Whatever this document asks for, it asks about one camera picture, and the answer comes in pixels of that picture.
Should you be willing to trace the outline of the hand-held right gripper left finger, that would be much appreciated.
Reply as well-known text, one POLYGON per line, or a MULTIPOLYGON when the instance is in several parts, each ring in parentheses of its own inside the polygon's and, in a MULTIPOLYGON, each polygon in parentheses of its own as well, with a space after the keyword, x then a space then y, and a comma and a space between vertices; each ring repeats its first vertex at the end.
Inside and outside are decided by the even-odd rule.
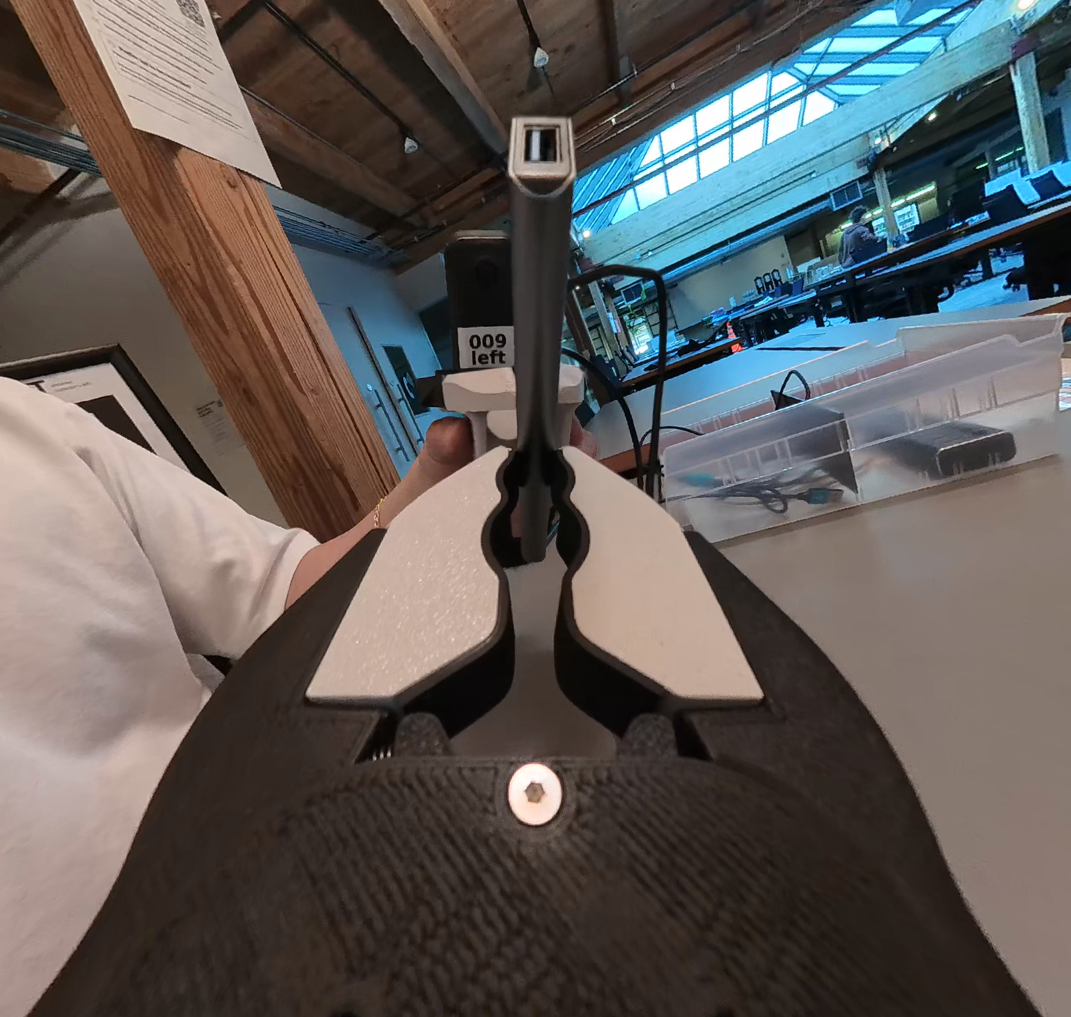
POLYGON ((506 574, 491 526, 506 506, 497 447, 403 511, 378 542, 305 690, 317 705, 485 716, 514 676, 506 574))

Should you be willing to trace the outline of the row of wooden desks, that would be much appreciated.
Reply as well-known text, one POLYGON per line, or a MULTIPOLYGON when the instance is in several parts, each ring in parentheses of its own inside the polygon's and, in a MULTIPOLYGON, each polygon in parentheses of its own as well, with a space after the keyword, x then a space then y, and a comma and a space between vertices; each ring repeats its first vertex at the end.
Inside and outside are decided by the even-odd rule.
POLYGON ((853 324, 877 317, 934 314, 941 301, 975 268, 989 269, 994 251, 1022 253, 1020 278, 1031 298, 1040 298, 1045 276, 1055 287, 1069 282, 1069 192, 1013 221, 979 226, 939 247, 907 256, 877 257, 817 282, 809 291, 779 298, 759 307, 730 314, 727 324, 744 346, 771 340, 801 320, 823 328, 831 316, 846 316, 853 324))

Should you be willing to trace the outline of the grey usb hub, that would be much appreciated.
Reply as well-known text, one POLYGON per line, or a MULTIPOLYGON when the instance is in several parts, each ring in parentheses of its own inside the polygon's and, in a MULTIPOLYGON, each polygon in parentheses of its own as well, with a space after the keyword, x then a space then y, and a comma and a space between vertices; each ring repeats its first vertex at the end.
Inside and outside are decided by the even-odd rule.
POLYGON ((558 414, 576 177, 571 120, 514 118, 506 166, 511 186, 517 425, 512 479, 521 553, 531 564, 546 555, 557 462, 567 442, 558 414))

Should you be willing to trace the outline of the person's left hand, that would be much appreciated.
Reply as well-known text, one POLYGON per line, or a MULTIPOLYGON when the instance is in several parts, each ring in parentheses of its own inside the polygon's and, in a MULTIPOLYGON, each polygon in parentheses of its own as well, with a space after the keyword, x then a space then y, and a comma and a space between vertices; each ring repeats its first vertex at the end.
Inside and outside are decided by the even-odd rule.
POLYGON ((433 421, 417 459, 384 498, 379 510, 379 525, 384 528, 423 494, 472 462, 474 449, 474 434, 468 418, 447 416, 433 421))

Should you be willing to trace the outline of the wooden pillar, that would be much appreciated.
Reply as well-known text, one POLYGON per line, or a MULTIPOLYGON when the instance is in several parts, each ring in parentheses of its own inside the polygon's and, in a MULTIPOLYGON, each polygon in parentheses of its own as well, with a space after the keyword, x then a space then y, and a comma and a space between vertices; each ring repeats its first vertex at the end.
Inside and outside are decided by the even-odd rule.
POLYGON ((397 483, 261 182, 135 130, 75 0, 10 0, 287 522, 318 537, 397 483))

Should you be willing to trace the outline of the white paper notice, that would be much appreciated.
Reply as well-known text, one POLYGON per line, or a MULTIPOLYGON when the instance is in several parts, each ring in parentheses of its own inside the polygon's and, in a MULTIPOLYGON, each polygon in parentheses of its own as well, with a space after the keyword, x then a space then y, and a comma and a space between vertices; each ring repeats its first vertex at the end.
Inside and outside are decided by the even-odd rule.
POLYGON ((134 130, 277 187, 205 0, 72 0, 134 130))

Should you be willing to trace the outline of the clear plastic bin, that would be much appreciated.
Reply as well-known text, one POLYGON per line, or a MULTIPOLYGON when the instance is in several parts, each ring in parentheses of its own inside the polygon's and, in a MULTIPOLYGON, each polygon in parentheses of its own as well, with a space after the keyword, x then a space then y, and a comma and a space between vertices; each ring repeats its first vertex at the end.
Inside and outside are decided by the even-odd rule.
POLYGON ((1067 323, 1064 314, 1036 314, 905 327, 891 341, 856 344, 846 363, 830 355, 783 371, 768 399, 755 381, 733 391, 742 401, 734 406, 722 403, 729 394, 693 403, 707 418, 662 421, 662 503, 682 528, 725 542, 1046 458, 1056 452, 1067 323), (844 413, 859 494, 809 464, 758 462, 751 422, 798 403, 844 413), (1015 459, 930 480, 883 452, 892 437, 950 421, 1011 432, 1015 459))

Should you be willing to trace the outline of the dark wall sign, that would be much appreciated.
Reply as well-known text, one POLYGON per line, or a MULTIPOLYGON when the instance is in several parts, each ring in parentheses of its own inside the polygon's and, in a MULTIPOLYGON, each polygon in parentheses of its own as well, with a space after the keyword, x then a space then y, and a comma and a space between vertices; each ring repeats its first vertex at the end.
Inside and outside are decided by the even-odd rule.
POLYGON ((384 344, 383 353, 394 373, 397 394, 406 404, 409 414, 417 418, 426 413, 427 408, 420 401, 417 376, 405 350, 399 345, 384 344))

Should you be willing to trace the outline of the black framed picture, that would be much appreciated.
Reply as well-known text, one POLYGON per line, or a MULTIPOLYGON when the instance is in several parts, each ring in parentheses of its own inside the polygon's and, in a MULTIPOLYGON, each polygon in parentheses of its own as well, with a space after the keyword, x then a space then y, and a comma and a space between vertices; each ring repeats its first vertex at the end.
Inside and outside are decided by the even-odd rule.
POLYGON ((1 375, 74 404, 109 430, 225 492, 120 344, 13 360, 1 364, 1 375))

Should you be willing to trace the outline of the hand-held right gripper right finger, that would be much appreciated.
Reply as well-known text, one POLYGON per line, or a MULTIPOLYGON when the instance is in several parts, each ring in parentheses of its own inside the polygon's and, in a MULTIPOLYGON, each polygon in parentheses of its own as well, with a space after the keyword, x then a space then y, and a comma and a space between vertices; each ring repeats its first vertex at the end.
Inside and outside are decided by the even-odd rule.
POLYGON ((569 702, 620 738, 645 715, 761 705, 703 567, 705 540, 582 451, 560 461, 556 679, 569 702))

